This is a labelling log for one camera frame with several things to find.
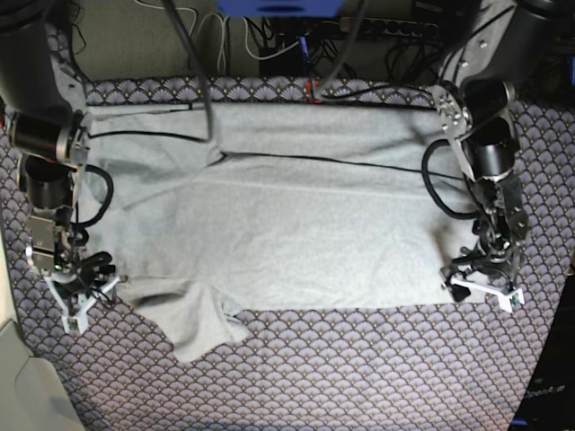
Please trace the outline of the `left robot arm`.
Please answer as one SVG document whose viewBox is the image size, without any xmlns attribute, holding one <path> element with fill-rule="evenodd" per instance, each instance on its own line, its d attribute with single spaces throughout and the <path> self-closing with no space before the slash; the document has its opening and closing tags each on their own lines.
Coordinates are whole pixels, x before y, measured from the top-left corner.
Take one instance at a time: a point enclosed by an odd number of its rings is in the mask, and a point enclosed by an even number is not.
<svg viewBox="0 0 575 431">
<path fill-rule="evenodd" d="M 474 247 L 440 270 L 457 303 L 482 292 L 512 312 L 525 301 L 517 276 L 528 219 L 509 107 L 573 14 L 572 1 L 461 1 L 449 24 L 454 35 L 431 88 L 444 136 L 425 150 L 421 168 L 436 205 L 455 220 L 473 221 Z M 453 151 L 463 174 L 474 204 L 468 213 L 451 209 L 431 184 L 429 159 L 441 147 Z"/>
</svg>

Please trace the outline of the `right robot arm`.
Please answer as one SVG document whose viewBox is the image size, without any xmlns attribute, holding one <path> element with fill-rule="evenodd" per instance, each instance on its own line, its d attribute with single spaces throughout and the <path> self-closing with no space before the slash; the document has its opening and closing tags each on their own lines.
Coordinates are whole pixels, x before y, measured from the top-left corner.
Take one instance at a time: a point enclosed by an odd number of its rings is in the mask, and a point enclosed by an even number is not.
<svg viewBox="0 0 575 431">
<path fill-rule="evenodd" d="M 20 151 L 17 184 L 30 205 L 30 265 L 65 304 L 106 300 L 117 283 L 111 255 L 84 255 L 88 228 L 108 210 L 111 176 L 87 162 L 89 117 L 60 92 L 46 33 L 50 1 L 1 3 L 1 99 L 13 110 L 6 126 L 9 143 Z M 79 217 L 83 176 L 106 184 L 98 212 Z"/>
</svg>

